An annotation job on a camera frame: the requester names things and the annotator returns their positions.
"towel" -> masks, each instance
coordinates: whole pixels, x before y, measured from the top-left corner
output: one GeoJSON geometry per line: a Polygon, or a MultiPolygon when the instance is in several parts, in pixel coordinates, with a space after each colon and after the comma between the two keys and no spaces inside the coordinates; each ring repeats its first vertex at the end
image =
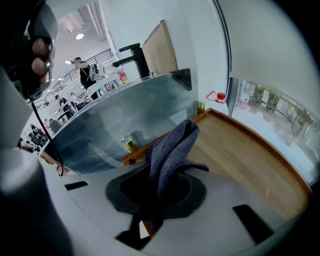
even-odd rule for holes
{"type": "Polygon", "coordinates": [[[185,120],[167,136],[158,140],[147,152],[145,160],[150,163],[147,189],[151,205],[147,205],[144,211],[145,214],[151,215],[154,231],[163,223],[164,199],[173,174],[189,167],[209,171],[206,165],[186,159],[198,134],[198,125],[194,121],[185,120]]]}

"black cable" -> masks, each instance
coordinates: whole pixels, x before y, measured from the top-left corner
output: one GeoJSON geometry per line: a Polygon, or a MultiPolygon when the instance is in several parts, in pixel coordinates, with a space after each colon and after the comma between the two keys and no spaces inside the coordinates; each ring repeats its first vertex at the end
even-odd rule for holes
{"type": "Polygon", "coordinates": [[[45,128],[45,125],[44,125],[44,123],[42,122],[42,120],[41,120],[41,118],[40,118],[40,116],[39,116],[39,113],[38,113],[38,111],[37,111],[37,108],[36,108],[36,106],[35,106],[35,104],[34,104],[33,102],[31,103],[31,106],[32,106],[32,109],[33,109],[33,111],[34,111],[34,113],[35,113],[35,116],[36,116],[36,118],[38,119],[38,121],[39,121],[42,129],[44,130],[44,132],[45,132],[45,134],[47,135],[49,141],[51,142],[51,145],[52,145],[52,147],[53,147],[53,150],[55,151],[56,156],[57,156],[57,158],[58,158],[58,160],[59,160],[59,162],[60,162],[61,168],[62,168],[62,171],[61,171],[61,175],[60,175],[60,176],[63,176],[63,175],[64,175],[64,163],[63,163],[63,161],[62,161],[61,155],[60,155],[60,153],[59,153],[59,151],[58,151],[58,149],[57,149],[57,147],[56,147],[53,139],[51,138],[51,136],[49,135],[47,129],[45,128]]]}

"faucet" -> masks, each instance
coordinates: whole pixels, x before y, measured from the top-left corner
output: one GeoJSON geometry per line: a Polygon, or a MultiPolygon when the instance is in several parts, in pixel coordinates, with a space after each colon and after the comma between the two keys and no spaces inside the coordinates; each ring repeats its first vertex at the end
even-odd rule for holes
{"type": "Polygon", "coordinates": [[[140,78],[145,78],[149,76],[149,68],[148,64],[144,55],[144,52],[142,51],[142,48],[140,47],[140,43],[135,43],[128,45],[126,47],[120,48],[119,52],[123,52],[126,50],[131,50],[132,56],[128,58],[120,59],[114,63],[112,63],[112,66],[115,68],[118,68],[119,66],[122,66],[124,64],[135,62],[136,68],[138,69],[140,78]]]}

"wooden countertop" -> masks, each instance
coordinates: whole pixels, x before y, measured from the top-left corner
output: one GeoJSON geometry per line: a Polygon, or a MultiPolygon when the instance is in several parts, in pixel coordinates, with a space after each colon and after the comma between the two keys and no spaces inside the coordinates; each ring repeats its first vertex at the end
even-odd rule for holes
{"type": "MultiPolygon", "coordinates": [[[[194,118],[200,132],[187,158],[231,178],[258,195],[284,220],[306,208],[311,190],[288,161],[264,138],[233,118],[209,109],[194,118]]],[[[155,141],[125,156],[143,161],[155,141]]]]}

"wooden board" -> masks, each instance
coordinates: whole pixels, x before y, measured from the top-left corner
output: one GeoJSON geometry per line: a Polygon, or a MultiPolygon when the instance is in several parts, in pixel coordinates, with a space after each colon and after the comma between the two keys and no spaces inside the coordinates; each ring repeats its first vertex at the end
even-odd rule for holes
{"type": "Polygon", "coordinates": [[[151,32],[142,46],[142,51],[150,72],[167,74],[178,69],[165,20],[161,20],[151,32]]]}
{"type": "MultiPolygon", "coordinates": [[[[233,118],[209,109],[194,118],[200,132],[187,158],[210,172],[235,180],[269,204],[284,220],[306,208],[311,190],[287,160],[264,138],[233,118]]],[[[155,141],[125,156],[125,165],[143,161],[155,141]]]]}

